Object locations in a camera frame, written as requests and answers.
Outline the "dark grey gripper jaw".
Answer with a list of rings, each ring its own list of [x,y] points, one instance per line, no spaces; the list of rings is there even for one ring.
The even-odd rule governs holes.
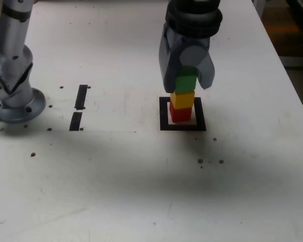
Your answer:
[[[175,91],[176,74],[182,66],[179,57],[183,47],[182,36],[165,23],[159,47],[159,64],[164,89],[167,93]]]

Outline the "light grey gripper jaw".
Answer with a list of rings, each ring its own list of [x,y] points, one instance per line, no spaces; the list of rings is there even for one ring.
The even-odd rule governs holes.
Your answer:
[[[183,66],[196,69],[199,84],[203,89],[212,86],[215,68],[208,48],[201,45],[188,46],[181,52],[179,59]]]

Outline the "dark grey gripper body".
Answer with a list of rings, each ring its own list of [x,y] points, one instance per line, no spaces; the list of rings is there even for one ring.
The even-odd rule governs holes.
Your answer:
[[[203,39],[197,39],[197,38],[191,38],[183,36],[177,32],[175,32],[170,25],[167,25],[167,45],[168,49],[171,49],[174,47],[177,43],[190,43],[190,44],[197,44],[205,48],[205,50],[210,49],[210,39],[209,38],[203,38]]]

